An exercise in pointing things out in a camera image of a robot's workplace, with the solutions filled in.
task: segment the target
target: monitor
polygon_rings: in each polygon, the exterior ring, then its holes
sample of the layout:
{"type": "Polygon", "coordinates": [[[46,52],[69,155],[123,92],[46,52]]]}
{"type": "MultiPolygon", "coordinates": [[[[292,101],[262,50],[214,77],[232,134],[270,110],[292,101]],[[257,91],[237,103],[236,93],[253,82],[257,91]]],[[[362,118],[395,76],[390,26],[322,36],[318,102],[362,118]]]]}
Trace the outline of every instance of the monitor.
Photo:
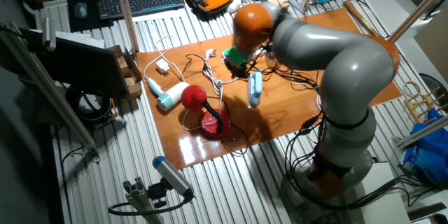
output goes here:
{"type": "MultiPolygon", "coordinates": [[[[41,33],[27,29],[20,32],[27,39],[42,43],[41,33]]],[[[56,38],[54,51],[36,55],[54,81],[75,85],[87,94],[130,98],[118,60],[110,50],[56,38]]]]}

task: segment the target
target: floor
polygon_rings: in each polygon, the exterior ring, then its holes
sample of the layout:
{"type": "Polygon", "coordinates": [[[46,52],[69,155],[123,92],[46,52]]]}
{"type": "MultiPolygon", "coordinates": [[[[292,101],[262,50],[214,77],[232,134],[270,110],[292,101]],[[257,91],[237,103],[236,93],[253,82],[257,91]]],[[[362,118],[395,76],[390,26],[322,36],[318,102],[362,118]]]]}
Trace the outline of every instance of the floor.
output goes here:
{"type": "MultiPolygon", "coordinates": [[[[410,0],[367,0],[377,17],[382,21],[385,30],[391,34],[409,16],[416,6],[410,0]]],[[[419,73],[428,74],[440,81],[446,88],[447,82],[420,49],[414,36],[428,21],[417,20],[398,40],[399,49],[414,65],[419,73]]]]}

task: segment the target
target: keyboard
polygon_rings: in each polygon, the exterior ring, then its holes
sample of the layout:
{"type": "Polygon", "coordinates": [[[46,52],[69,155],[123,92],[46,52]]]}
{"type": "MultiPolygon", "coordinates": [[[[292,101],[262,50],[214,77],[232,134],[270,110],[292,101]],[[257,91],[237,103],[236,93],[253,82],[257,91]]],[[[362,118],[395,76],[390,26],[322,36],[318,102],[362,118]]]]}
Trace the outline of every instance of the keyboard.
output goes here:
{"type": "MultiPolygon", "coordinates": [[[[183,0],[129,0],[133,16],[168,11],[183,5],[183,0]]],[[[100,20],[123,18],[120,0],[100,0],[97,2],[97,7],[100,20]]]]}

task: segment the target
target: wooden board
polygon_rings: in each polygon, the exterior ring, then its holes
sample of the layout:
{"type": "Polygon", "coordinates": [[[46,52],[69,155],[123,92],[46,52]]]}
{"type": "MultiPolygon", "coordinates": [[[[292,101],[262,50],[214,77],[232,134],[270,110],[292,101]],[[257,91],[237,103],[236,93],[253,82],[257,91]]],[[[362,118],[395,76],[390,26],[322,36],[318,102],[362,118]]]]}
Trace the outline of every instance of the wooden board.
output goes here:
{"type": "MultiPolygon", "coordinates": [[[[311,15],[304,20],[323,27],[359,32],[344,9],[311,15]]],[[[232,36],[225,36],[173,48],[165,56],[168,60],[175,62],[182,71],[189,61],[186,58],[188,53],[195,53],[204,57],[205,52],[213,48],[216,50],[217,57],[209,60],[209,66],[212,67],[215,77],[223,81],[229,81],[231,79],[230,72],[221,62],[221,53],[224,49],[230,48],[231,45],[232,36]]],[[[158,55],[158,52],[137,54],[141,70],[158,55]]],[[[184,73],[185,79],[189,84],[201,85],[210,97],[217,97],[214,94],[211,82],[202,74],[202,66],[203,61],[201,59],[192,57],[192,64],[184,73]]],[[[259,60],[257,67],[263,69],[266,66],[264,59],[259,60]]],[[[306,73],[315,78],[317,72],[309,71],[306,73]]],[[[152,64],[148,67],[146,74],[156,81],[164,91],[179,82],[179,73],[174,68],[167,75],[162,75],[156,71],[156,65],[152,64]]],[[[223,147],[220,141],[205,139],[200,130],[185,131],[181,126],[186,112],[182,104],[175,105],[169,111],[162,111],[157,106],[156,97],[149,90],[148,85],[144,85],[164,155],[175,168],[182,169],[228,153],[228,150],[223,147]]],[[[319,113],[316,105],[316,92],[302,90],[299,85],[294,88],[296,90],[291,88],[290,81],[274,74],[269,81],[263,83],[261,103],[258,108],[254,109],[249,108],[247,82],[245,80],[237,80],[225,85],[224,100],[227,102],[232,122],[242,128],[249,136],[250,146],[297,131],[305,120],[319,113]]],[[[372,101],[371,105],[380,104],[400,96],[400,91],[392,83],[372,101]]],[[[218,108],[219,102],[217,99],[209,98],[209,103],[212,107],[218,108]]],[[[185,126],[189,128],[199,126],[200,118],[202,118],[200,112],[188,113],[185,126]]],[[[224,139],[224,142],[232,150],[240,150],[247,145],[244,135],[234,127],[231,129],[229,136],[224,139]]]]}

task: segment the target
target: wooden block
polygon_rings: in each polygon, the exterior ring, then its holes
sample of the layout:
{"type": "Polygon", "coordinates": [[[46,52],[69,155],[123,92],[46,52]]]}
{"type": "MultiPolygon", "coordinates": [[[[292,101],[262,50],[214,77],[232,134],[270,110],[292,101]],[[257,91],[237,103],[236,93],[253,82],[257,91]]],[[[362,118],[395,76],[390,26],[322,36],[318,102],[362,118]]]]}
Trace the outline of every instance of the wooden block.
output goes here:
{"type": "Polygon", "coordinates": [[[138,97],[140,97],[142,89],[141,89],[141,85],[140,82],[135,83],[133,78],[126,78],[126,85],[127,85],[127,89],[129,90],[129,93],[131,95],[130,99],[137,99],[138,97]]]}
{"type": "Polygon", "coordinates": [[[126,59],[123,55],[123,52],[121,51],[120,46],[116,45],[111,48],[107,48],[107,50],[110,50],[115,54],[114,56],[118,60],[118,64],[120,65],[120,70],[121,70],[121,73],[123,74],[123,77],[125,77],[125,78],[131,77],[129,67],[127,66],[126,59]]]}
{"type": "Polygon", "coordinates": [[[140,70],[127,49],[125,49],[125,54],[123,56],[125,58],[126,65],[129,68],[129,74],[134,79],[135,83],[142,81],[143,79],[141,78],[140,70]]]}

